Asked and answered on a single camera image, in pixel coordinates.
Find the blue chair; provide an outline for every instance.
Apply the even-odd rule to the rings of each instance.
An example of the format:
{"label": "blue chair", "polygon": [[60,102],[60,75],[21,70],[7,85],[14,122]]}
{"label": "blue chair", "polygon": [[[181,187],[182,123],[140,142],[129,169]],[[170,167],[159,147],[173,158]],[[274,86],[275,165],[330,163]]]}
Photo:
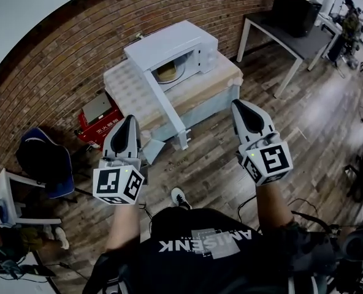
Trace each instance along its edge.
{"label": "blue chair", "polygon": [[[46,133],[44,133],[44,131],[42,131],[38,127],[34,127],[31,130],[29,130],[27,133],[25,133],[24,136],[22,136],[22,138],[21,138],[21,142],[23,143],[30,139],[41,140],[41,141],[44,141],[45,143],[53,144],[62,150],[62,151],[60,151],[60,154],[63,155],[60,158],[60,164],[65,165],[64,168],[69,172],[68,177],[62,183],[45,184],[45,190],[46,190],[49,198],[61,198],[65,195],[69,195],[69,194],[73,193],[73,191],[75,191],[75,190],[82,194],[91,196],[90,193],[85,192],[84,190],[75,188],[74,179],[72,176],[72,165],[71,165],[70,154],[64,146],[56,144]],[[64,199],[67,201],[70,201],[70,202],[74,202],[74,203],[77,202],[76,200],[69,200],[66,198],[64,198]]]}

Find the desk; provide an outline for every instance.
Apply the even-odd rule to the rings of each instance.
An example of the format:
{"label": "desk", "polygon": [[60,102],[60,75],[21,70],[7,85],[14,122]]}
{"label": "desk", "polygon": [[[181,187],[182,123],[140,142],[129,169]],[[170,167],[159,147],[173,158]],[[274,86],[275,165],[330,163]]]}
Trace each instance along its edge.
{"label": "desk", "polygon": [[296,58],[296,61],[274,94],[274,97],[278,98],[285,89],[286,85],[288,85],[289,81],[292,79],[293,75],[296,73],[303,60],[312,58],[315,55],[308,67],[308,70],[312,70],[319,57],[323,54],[327,44],[330,42],[331,37],[314,26],[312,27],[309,35],[295,38],[281,28],[269,25],[269,15],[270,12],[258,12],[244,15],[245,20],[243,34],[240,40],[239,52],[237,53],[237,62],[240,62],[243,58],[251,25],[260,29],[273,40],[278,42],[282,47],[287,49]]}
{"label": "desk", "polygon": [[[217,52],[213,70],[187,78],[167,90],[165,96],[189,128],[229,108],[232,100],[239,98],[242,77],[240,69]],[[140,79],[128,60],[106,71],[104,83],[123,115],[136,117],[143,145],[149,139],[166,141],[177,134],[151,87]]]}
{"label": "desk", "polygon": [[25,178],[23,176],[15,175],[13,173],[7,172],[3,168],[0,172],[0,199],[3,199],[6,203],[7,213],[9,215],[9,221],[6,223],[8,226],[13,226],[15,224],[60,224],[60,219],[25,219],[20,218],[20,208],[25,207],[24,204],[15,203],[11,193],[10,180],[16,182],[29,184],[37,187],[45,187],[43,184],[38,185],[38,183],[32,179]]}
{"label": "desk", "polygon": [[320,24],[318,25],[319,28],[322,27],[322,24],[325,24],[328,28],[330,28],[334,32],[333,39],[331,40],[330,44],[326,47],[326,50],[322,55],[322,58],[325,58],[329,53],[330,49],[333,47],[334,43],[337,41],[337,38],[342,34],[342,28],[338,27],[338,25],[336,25],[332,21],[331,17],[329,17],[325,13],[319,13],[317,21],[320,21]]}

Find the white sneaker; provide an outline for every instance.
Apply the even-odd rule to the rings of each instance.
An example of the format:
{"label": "white sneaker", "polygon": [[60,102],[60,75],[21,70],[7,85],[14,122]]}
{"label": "white sneaker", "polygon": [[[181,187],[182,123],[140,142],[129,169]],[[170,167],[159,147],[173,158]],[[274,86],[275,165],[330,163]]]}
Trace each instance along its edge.
{"label": "white sneaker", "polygon": [[45,235],[47,236],[47,239],[51,239],[52,241],[55,240],[55,236],[52,232],[52,227],[50,224],[45,224],[44,228],[42,229],[45,233]]}
{"label": "white sneaker", "polygon": [[170,196],[172,197],[172,201],[177,206],[184,206],[184,207],[187,207],[188,209],[192,209],[193,208],[187,202],[186,196],[184,195],[183,191],[180,188],[175,187],[174,189],[172,189],[172,191],[170,192]]}
{"label": "white sneaker", "polygon": [[70,248],[70,243],[67,240],[66,233],[64,232],[64,230],[61,227],[57,227],[55,229],[55,233],[56,233],[56,239],[58,241],[61,241],[62,244],[61,248],[63,249]]}

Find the red box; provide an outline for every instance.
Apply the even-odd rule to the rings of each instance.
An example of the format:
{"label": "red box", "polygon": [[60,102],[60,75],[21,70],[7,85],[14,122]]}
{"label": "red box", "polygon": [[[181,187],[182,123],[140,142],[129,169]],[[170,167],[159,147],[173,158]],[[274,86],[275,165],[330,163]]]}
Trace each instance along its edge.
{"label": "red box", "polygon": [[83,112],[78,115],[81,126],[81,129],[77,132],[78,138],[91,145],[93,148],[99,148],[99,150],[102,150],[104,140],[111,128],[124,118],[115,101],[113,101],[112,98],[109,98],[109,102],[112,106],[112,111],[92,125],[88,124]]}

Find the black backpack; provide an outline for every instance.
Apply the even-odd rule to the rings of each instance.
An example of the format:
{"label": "black backpack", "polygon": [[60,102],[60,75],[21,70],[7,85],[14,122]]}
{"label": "black backpack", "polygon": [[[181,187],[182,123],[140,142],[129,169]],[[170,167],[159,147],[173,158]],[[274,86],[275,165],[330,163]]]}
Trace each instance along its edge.
{"label": "black backpack", "polygon": [[69,155],[63,146],[33,138],[21,142],[15,155],[22,170],[37,182],[58,184],[71,175]]}

